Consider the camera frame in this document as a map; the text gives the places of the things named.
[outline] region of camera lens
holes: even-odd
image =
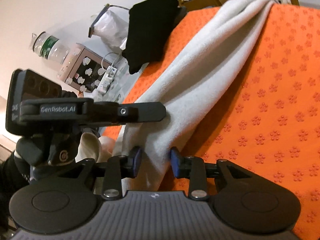
[[[28,77],[27,86],[34,89],[36,87],[36,79],[34,77]]]
[[[53,95],[53,97],[57,98],[57,97],[59,96],[59,91],[58,91],[58,89],[54,88],[54,89],[52,90],[52,95]]]
[[[47,84],[47,82],[45,81],[40,82],[39,91],[45,95],[49,93],[49,85]]]

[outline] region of white plastic bag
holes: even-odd
[[[128,36],[129,24],[111,10],[107,10],[93,26],[93,35],[101,37],[109,46],[120,47]]]

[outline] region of green label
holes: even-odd
[[[58,40],[59,39],[57,39],[54,36],[50,36],[49,38],[47,38],[46,41],[44,42],[44,44],[42,45],[39,56],[44,57],[45,59],[48,59],[50,50],[52,49],[52,47],[55,45],[55,43]]]

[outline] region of clear plastic jar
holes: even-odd
[[[70,51],[70,48],[64,45],[61,40],[47,32],[42,32],[39,36],[33,33],[30,48],[39,57],[53,60],[59,64],[63,63]]]

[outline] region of gray ribbed panel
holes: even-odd
[[[252,236],[218,220],[207,203],[192,201],[181,191],[129,191],[121,200],[105,202],[86,225],[56,236],[19,231],[13,240],[298,240],[290,231]]]

